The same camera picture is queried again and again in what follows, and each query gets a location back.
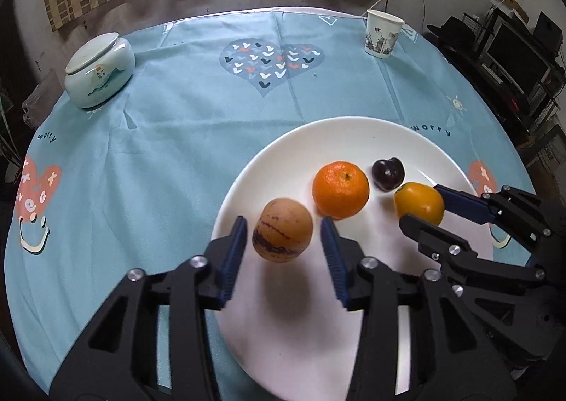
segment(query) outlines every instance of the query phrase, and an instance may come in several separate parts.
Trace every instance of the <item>table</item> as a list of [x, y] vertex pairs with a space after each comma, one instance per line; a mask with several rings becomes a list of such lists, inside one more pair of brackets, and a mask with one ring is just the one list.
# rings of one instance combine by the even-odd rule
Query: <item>table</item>
[[[360, 17], [312, 8], [202, 16], [126, 38], [136, 54], [132, 79], [91, 111], [63, 95], [23, 169], [34, 185], [18, 193], [27, 214], [21, 229], [13, 216], [6, 287], [25, 364], [45, 390], [125, 272], [171, 270], [203, 252], [238, 173], [300, 125], [342, 115], [386, 119], [442, 147], [479, 192], [503, 183], [533, 191], [490, 109], [408, 26], [384, 61], [364, 52]], [[510, 244], [494, 257], [524, 264], [528, 253]], [[167, 318], [163, 309], [162, 385]], [[272, 399], [229, 355], [212, 316], [208, 324], [223, 399]]]

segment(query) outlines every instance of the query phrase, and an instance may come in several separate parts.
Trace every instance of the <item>jar lid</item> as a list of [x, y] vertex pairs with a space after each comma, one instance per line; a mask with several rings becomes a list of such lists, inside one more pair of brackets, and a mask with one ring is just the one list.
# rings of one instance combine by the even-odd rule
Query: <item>jar lid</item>
[[74, 74], [96, 60], [99, 56], [103, 55], [110, 46], [114, 45], [116, 40], [118, 40], [118, 33], [111, 32], [99, 35], [86, 42], [76, 51], [69, 61], [69, 64], [67, 64], [67, 67], [65, 67], [67, 75]]

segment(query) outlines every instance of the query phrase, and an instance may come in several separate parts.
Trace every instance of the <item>gray heart pattern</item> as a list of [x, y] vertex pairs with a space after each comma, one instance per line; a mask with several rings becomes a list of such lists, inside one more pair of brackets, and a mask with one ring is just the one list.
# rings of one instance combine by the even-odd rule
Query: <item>gray heart pattern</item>
[[229, 43], [220, 55], [220, 65], [232, 75], [248, 81], [262, 97], [297, 75], [324, 61], [322, 49], [311, 44], [281, 47], [260, 38]]

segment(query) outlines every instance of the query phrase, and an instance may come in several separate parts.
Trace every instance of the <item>white ceramic jar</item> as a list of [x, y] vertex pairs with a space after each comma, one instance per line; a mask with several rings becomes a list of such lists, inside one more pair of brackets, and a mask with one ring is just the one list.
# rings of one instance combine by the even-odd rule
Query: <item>white ceramic jar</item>
[[114, 96], [134, 73], [129, 41], [116, 32], [102, 34], [81, 46], [65, 72], [65, 89], [72, 102], [86, 109]]

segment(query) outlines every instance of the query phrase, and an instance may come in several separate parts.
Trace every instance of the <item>orange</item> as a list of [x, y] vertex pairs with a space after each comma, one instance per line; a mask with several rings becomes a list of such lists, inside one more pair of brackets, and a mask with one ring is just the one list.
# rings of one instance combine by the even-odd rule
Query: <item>orange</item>
[[335, 161], [316, 173], [312, 197], [322, 216], [345, 219], [366, 206], [370, 197], [370, 183], [355, 164]]
[[403, 184], [393, 197], [397, 217], [414, 214], [431, 224], [438, 225], [444, 217], [444, 199], [437, 189], [418, 182]]

